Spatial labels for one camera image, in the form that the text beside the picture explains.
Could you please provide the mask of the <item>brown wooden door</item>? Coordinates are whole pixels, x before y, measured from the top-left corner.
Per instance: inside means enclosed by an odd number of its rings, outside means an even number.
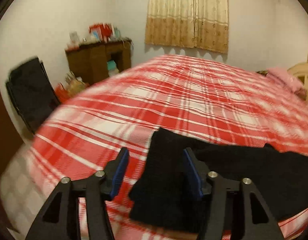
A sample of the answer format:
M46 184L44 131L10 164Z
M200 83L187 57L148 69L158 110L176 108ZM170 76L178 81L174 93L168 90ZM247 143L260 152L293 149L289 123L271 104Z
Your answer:
M23 140L10 119L0 93L0 178L22 144Z

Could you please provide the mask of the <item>red white plaid bed cover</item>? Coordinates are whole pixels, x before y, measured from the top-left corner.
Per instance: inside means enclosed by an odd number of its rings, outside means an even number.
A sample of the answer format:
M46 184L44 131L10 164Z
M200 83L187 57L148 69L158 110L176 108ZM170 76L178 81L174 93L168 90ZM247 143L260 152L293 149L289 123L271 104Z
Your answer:
M85 178L127 147L119 195L108 204L117 239L194 239L128 217L152 133L165 128L208 142L308 156L308 105L266 77L223 63L163 55L97 83L59 106L23 145L0 181L16 238L24 239L60 178Z

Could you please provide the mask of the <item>red bag on floor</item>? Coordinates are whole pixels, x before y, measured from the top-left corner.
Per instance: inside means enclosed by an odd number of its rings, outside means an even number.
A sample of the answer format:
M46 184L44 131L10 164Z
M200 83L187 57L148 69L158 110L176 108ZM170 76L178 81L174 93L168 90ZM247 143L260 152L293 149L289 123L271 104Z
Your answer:
M61 103L65 103L83 90L89 87L89 83L83 82L81 77L76 77L73 72L65 76L65 84L61 82L55 87L55 94Z

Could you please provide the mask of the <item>black suitcase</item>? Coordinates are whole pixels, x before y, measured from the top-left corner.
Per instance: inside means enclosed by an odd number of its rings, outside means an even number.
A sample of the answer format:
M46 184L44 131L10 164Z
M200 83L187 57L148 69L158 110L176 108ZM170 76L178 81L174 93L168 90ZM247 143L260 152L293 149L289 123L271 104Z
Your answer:
M61 104L38 57L12 69L6 89L17 114L33 134Z

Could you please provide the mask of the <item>folded pink blanket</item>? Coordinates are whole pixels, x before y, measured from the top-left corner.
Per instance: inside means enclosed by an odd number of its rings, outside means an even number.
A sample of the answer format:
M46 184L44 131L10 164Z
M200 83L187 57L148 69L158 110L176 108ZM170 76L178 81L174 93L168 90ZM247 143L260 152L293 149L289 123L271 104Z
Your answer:
M307 96L307 90L304 88L304 84L295 76L289 74L283 68L269 68L266 77L272 79L277 84L289 90L291 93L305 99Z

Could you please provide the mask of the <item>brown wooden dresser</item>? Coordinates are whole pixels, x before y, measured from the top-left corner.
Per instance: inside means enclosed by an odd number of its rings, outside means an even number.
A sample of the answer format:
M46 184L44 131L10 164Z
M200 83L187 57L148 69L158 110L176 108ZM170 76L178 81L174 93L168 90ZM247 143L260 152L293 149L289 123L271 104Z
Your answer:
M69 69L90 85L109 77L107 62L114 61L119 72L131 67L132 40L97 42L66 50Z

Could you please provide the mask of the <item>red items on dresser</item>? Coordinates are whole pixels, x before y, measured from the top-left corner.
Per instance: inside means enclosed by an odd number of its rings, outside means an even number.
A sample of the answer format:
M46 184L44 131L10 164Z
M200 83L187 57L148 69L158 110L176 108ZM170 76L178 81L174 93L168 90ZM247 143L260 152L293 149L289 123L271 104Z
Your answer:
M89 33L100 42L118 41L121 39L119 29L110 23L97 23L89 26Z

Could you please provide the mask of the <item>beige patterned window curtain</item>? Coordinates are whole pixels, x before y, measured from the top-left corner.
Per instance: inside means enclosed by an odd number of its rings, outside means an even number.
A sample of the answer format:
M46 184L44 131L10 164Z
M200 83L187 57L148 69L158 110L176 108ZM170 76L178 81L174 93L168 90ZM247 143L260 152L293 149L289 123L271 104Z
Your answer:
M228 53L228 0L148 0L145 43Z

